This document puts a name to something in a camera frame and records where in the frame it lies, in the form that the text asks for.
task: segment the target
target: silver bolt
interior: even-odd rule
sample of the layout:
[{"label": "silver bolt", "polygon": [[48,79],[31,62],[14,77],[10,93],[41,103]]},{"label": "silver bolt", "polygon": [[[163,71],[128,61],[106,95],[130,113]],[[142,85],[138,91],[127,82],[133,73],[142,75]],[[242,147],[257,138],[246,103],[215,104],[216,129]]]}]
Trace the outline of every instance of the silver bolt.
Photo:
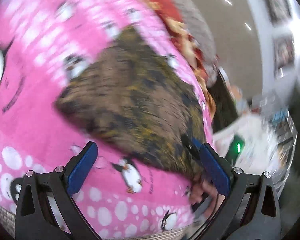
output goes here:
[{"label": "silver bolt", "polygon": [[26,176],[31,177],[33,175],[33,171],[27,171]]},{"label": "silver bolt", "polygon": [[56,172],[61,172],[61,171],[63,171],[63,166],[56,167]]},{"label": "silver bolt", "polygon": [[265,177],[267,177],[268,179],[271,178],[270,172],[267,172],[267,171],[266,171],[266,172],[265,172]]},{"label": "silver bolt", "polygon": [[240,169],[238,167],[235,167],[234,168],[234,172],[237,173],[237,174],[241,174],[242,173],[242,169]]}]

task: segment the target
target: blue gripper pad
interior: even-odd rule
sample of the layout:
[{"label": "blue gripper pad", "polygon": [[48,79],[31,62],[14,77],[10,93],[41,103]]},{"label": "blue gripper pad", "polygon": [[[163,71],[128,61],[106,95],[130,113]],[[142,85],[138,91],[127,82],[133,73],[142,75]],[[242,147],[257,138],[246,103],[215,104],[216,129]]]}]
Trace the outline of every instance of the blue gripper pad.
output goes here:
[{"label": "blue gripper pad", "polygon": [[65,171],[65,182],[67,193],[70,196],[79,192],[97,157],[97,145],[94,142],[88,142],[82,151],[68,162]]},{"label": "blue gripper pad", "polygon": [[217,159],[219,161],[225,161],[225,159],[219,157],[210,145],[207,146],[205,144],[202,144],[199,150],[199,156],[202,166],[210,175],[218,193],[224,196],[228,196],[231,188],[232,176],[231,173],[229,173],[229,171],[231,170],[231,166],[226,163],[226,165],[229,166],[229,168],[226,169],[228,175],[231,176],[231,178],[229,178],[225,170],[221,167],[222,164],[218,163],[217,161]]}]

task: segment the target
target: brown patterned cloth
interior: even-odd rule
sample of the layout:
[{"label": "brown patterned cloth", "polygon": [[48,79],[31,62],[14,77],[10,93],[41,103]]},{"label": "brown patterned cloth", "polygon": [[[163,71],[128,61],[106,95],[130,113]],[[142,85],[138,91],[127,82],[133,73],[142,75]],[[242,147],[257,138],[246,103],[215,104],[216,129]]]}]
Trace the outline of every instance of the brown patterned cloth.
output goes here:
[{"label": "brown patterned cloth", "polygon": [[56,106],[93,136],[145,164],[188,177],[199,170],[181,143],[183,134],[205,142],[193,88],[132,26],[71,80]]}]

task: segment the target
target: pink fabric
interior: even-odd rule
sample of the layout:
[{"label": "pink fabric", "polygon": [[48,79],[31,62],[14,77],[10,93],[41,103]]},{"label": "pink fabric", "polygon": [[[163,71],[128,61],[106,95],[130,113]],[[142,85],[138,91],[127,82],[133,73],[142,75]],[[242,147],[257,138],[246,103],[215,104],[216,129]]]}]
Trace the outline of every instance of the pink fabric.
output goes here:
[{"label": "pink fabric", "polygon": [[[68,20],[56,17],[67,1],[74,6]],[[128,9],[138,13],[127,15]],[[112,32],[104,23],[114,24]],[[70,54],[88,62],[116,36],[115,30],[134,23],[148,44],[161,55],[173,54],[177,75],[194,86],[203,107],[207,141],[212,144],[211,119],[196,78],[175,47],[164,25],[139,0],[1,0],[0,47],[9,48],[0,85],[0,205],[15,212],[9,184],[29,169],[50,172],[65,165],[92,140],[68,123],[53,102],[68,80],[63,60]],[[186,188],[190,182],[178,174],[147,167],[134,160],[142,178],[138,193],[127,193],[120,172],[112,163],[124,157],[101,140],[94,140],[99,155],[80,193],[74,196],[88,222],[102,238],[120,238],[162,232],[166,214],[176,213],[175,228],[192,222]]]}]

